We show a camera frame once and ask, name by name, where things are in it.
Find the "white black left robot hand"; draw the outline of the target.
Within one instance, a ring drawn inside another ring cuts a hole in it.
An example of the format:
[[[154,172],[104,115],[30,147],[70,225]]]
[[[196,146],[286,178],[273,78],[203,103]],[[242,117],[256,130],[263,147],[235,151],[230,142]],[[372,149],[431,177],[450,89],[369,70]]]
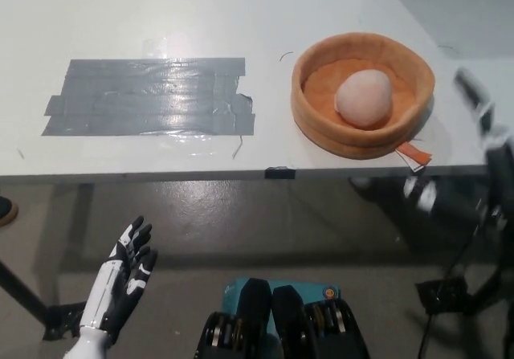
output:
[[[105,331],[112,342],[144,294],[158,252],[148,245],[153,226],[137,217],[102,263],[90,291],[80,327]]]

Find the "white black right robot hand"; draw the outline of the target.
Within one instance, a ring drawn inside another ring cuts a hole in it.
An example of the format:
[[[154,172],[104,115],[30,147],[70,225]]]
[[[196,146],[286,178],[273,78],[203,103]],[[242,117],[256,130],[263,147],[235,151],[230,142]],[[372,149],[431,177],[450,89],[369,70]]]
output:
[[[454,83],[463,95],[478,126],[489,182],[489,202],[483,209],[472,205],[440,182],[424,176],[408,177],[403,195],[417,209],[432,216],[448,216],[460,221],[481,224],[498,213],[513,220],[513,135],[509,129],[494,123],[495,105],[480,90],[465,70],[455,73]]]

